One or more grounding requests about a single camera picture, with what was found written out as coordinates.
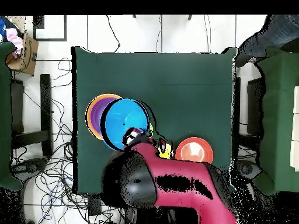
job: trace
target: red plate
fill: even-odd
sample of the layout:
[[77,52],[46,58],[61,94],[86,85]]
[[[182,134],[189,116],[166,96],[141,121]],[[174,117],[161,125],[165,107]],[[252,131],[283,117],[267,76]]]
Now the red plate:
[[191,137],[179,144],[175,159],[212,163],[213,150],[206,140]]

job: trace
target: blue bowl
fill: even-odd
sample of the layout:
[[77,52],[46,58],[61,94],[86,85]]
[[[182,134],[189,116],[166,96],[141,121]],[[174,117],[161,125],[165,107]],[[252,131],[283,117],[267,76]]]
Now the blue bowl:
[[122,151],[125,148],[124,135],[130,128],[149,131],[145,108],[133,99],[118,99],[108,104],[100,119],[100,132],[106,145]]

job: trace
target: person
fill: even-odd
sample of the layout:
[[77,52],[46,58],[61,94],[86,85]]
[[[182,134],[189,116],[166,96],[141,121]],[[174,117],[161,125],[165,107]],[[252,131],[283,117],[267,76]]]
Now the person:
[[236,67],[243,67],[252,57],[265,57],[268,47],[282,48],[297,38],[299,15],[267,15],[262,29],[240,45]]

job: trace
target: white tile floor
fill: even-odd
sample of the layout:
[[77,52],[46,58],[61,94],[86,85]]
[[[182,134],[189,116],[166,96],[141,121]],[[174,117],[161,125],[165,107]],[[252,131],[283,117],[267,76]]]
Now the white tile floor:
[[[203,15],[193,15],[191,21],[188,21],[188,15],[163,15],[163,53],[207,53],[207,37],[210,43],[212,53],[221,53],[227,47],[239,46],[247,37],[260,30],[266,15],[237,15],[237,29],[235,29],[235,15],[209,15],[206,16],[206,25],[204,25]],[[26,17],[26,30],[33,37],[33,17]],[[132,15],[110,16],[110,24],[116,37],[121,44],[117,52],[142,52],[157,51],[161,52],[161,34],[157,43],[158,33],[160,31],[159,15],[137,15],[134,19]],[[63,38],[64,21],[63,16],[45,16],[45,29],[36,32],[38,39]],[[67,59],[71,59],[71,46],[81,46],[89,51],[102,53],[112,52],[117,48],[117,41],[108,25],[106,16],[67,16],[67,41],[41,41],[37,53],[36,73],[34,77],[25,74],[16,75],[17,79],[23,81],[25,92],[37,103],[40,104],[39,80],[40,74],[50,74],[51,85],[66,85],[71,81],[71,73],[56,79],[68,71],[61,69],[70,69]],[[237,71],[241,76],[241,116],[240,122],[247,123],[247,94],[246,86],[249,80],[260,77],[259,71],[248,63]],[[65,108],[62,121],[72,130],[72,98],[71,85],[64,87],[55,87],[52,89],[52,98],[59,101]],[[53,105],[53,118],[59,122],[60,112],[57,106]],[[40,109],[26,95],[24,95],[23,122],[25,132],[40,130]],[[240,132],[246,133],[246,126],[240,125]],[[53,133],[57,133],[59,128],[53,122]],[[64,142],[70,140],[70,136],[63,136]],[[54,143],[54,148],[63,143],[62,135]],[[24,151],[23,148],[17,150],[19,156]],[[27,153],[22,158],[30,159],[41,157],[41,145],[29,145]],[[54,158],[63,157],[63,150],[59,150]],[[41,178],[36,179],[37,185],[44,191],[49,192],[42,183]],[[47,182],[55,181],[53,178],[47,178]],[[26,219],[33,219],[38,222],[43,217],[41,210],[41,201],[46,204],[49,200],[44,197],[44,192],[40,190],[34,178],[31,179],[25,191],[25,215]],[[49,211],[48,217],[42,224],[58,224],[58,220],[66,211],[65,206],[53,207]],[[118,214],[114,211],[113,219],[117,221]],[[77,209],[69,209],[65,213],[65,218],[61,219],[59,224],[87,224]],[[105,221],[107,215],[101,216]]]

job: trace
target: green tablecloth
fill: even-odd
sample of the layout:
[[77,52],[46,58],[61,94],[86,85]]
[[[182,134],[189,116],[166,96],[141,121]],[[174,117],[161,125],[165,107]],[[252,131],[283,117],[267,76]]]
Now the green tablecloth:
[[214,152],[213,165],[228,171],[235,48],[225,54],[94,54],[76,47],[72,53],[77,69],[78,193],[101,192],[102,171],[112,153],[85,124],[89,102],[104,93],[146,102],[157,131],[175,145],[187,137],[205,139]]
[[264,137],[260,144],[260,166],[264,172],[254,180],[266,195],[278,191],[299,192],[299,172],[290,166],[294,88],[299,86],[299,54],[268,48],[258,62],[265,76],[263,97]]
[[5,62],[14,49],[10,42],[0,44],[0,187],[17,191],[23,185],[9,170],[12,163],[11,72]]

